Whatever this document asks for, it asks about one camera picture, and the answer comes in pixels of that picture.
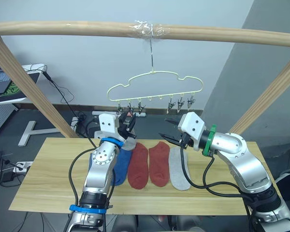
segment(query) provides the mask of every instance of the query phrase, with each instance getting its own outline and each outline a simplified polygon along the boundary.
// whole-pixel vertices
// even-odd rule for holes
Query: blue sock
[[[117,156],[117,163],[114,167],[114,171],[116,174],[115,186],[121,185],[122,183],[124,183],[127,176],[127,172],[128,172],[128,166],[130,163],[131,154],[132,154],[132,151],[126,151],[124,149],[120,150],[120,153]]]

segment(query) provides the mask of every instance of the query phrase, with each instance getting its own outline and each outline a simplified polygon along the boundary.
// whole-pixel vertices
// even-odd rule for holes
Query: gray wall
[[[253,0],[0,0],[0,21],[85,20],[182,24],[241,28]],[[107,90],[151,70],[149,43],[141,39],[90,36],[4,36],[4,41],[22,64],[45,63],[60,86],[75,99],[71,104],[113,105]],[[170,70],[180,76],[204,80],[195,95],[193,109],[203,109],[233,43],[163,40],[153,43],[156,71]],[[148,75],[130,88],[111,92],[113,99],[186,92],[200,89],[196,80],[176,81],[173,75]],[[61,96],[52,87],[43,89],[52,103]],[[144,100],[146,107],[166,108],[169,98]]]
[[[290,0],[255,0],[243,28],[290,33]],[[207,125],[228,132],[289,60],[287,47],[235,44],[204,109]],[[266,157],[290,147],[290,87],[243,136],[257,141]]]

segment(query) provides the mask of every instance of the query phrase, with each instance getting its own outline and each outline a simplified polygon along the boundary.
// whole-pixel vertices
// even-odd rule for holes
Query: gray floor
[[[87,120],[91,117],[91,112],[85,112]],[[69,111],[61,112],[68,123],[71,122],[72,114]],[[159,139],[158,132],[179,136],[176,126],[164,121],[165,115],[151,115],[146,118],[138,118],[135,132],[139,139]],[[37,110],[19,110],[11,115],[4,126],[0,129],[0,150],[6,159],[11,162],[33,161],[46,137],[63,137],[60,133],[42,134],[31,136],[25,147],[18,147],[19,139],[30,120],[37,121],[35,129],[52,128],[51,123]],[[271,157],[271,149],[268,148],[265,155],[266,161],[273,173],[274,178],[278,177],[280,172],[290,167],[290,151],[281,154],[279,157]],[[18,187],[3,188],[0,186],[0,232],[17,231],[22,223],[25,212],[9,211],[13,197]],[[63,230],[67,220],[67,214],[44,213],[45,232],[60,232]],[[245,216],[221,216],[208,217],[201,216],[202,227],[208,232],[238,232],[245,231],[243,225],[246,225]],[[115,216],[107,216],[107,230],[110,231],[114,223]],[[165,231],[168,230],[168,224],[158,222],[157,216],[140,216],[139,231]],[[42,231],[41,214],[29,212],[28,218],[21,230],[22,232],[40,232]]]

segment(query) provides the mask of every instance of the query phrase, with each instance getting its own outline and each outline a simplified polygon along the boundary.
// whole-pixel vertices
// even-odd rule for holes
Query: wooden table
[[[147,148],[154,147],[160,140],[138,140]],[[261,160],[277,188],[268,166],[255,142],[247,142],[249,150]],[[20,186],[10,210],[68,213],[70,204],[74,203],[74,195],[68,181],[70,163],[79,153],[92,148],[87,139],[47,138],[36,156],[30,171]],[[188,168],[192,181],[202,184],[202,174],[210,158],[201,152],[187,149]],[[84,154],[75,163],[72,178],[79,197],[82,193],[88,170],[88,154]],[[227,165],[218,157],[207,175],[207,182],[230,181]],[[236,189],[226,185],[212,188],[221,193],[238,193]],[[110,204],[113,208],[108,214],[136,215],[245,215],[241,198],[217,197],[205,189],[191,187],[186,191],[175,189],[171,182],[164,187],[157,187],[150,179],[142,190],[132,188],[128,180],[115,187]]]

